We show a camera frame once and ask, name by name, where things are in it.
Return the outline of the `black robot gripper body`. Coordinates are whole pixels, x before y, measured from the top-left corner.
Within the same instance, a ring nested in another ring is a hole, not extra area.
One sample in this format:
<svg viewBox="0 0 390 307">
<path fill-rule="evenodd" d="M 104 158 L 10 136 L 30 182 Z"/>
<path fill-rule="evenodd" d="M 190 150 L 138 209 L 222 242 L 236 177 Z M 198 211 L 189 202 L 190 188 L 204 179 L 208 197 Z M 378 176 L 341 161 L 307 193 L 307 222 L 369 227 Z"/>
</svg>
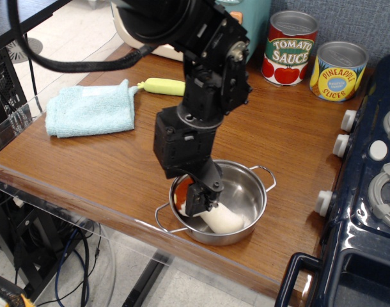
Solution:
<svg viewBox="0 0 390 307">
<path fill-rule="evenodd" d="M 153 151 L 167 178 L 187 174 L 210 192 L 221 192 L 222 171 L 211 153 L 222 117 L 202 122 L 188 116 L 180 106 L 157 113 Z"/>
</svg>

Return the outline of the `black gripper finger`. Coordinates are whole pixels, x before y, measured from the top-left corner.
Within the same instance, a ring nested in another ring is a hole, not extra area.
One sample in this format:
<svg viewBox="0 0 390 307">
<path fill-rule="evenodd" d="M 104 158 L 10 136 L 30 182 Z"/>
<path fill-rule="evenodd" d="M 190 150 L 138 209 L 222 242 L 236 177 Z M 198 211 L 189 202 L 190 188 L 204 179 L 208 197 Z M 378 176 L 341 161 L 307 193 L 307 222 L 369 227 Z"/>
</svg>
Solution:
<svg viewBox="0 0 390 307">
<path fill-rule="evenodd" d="M 193 217 L 205 211 L 211 211 L 219 200 L 219 192 L 212 191 L 201 184 L 190 184 L 187 189 L 185 214 Z"/>
</svg>

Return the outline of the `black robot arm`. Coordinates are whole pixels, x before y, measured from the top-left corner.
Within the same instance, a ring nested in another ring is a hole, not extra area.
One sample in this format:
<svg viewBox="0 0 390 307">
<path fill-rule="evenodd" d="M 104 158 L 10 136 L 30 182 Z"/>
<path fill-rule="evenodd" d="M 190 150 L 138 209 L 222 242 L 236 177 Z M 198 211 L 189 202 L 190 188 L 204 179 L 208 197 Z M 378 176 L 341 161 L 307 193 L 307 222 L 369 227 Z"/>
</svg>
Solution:
<svg viewBox="0 0 390 307">
<path fill-rule="evenodd" d="M 143 50 L 168 44 L 183 54 L 183 100 L 157 114 L 153 149 L 168 178 L 192 178 L 185 213 L 208 211 L 224 189 L 211 157 L 215 133 L 251 92 L 247 32 L 215 1 L 117 1 L 116 7 Z"/>
</svg>

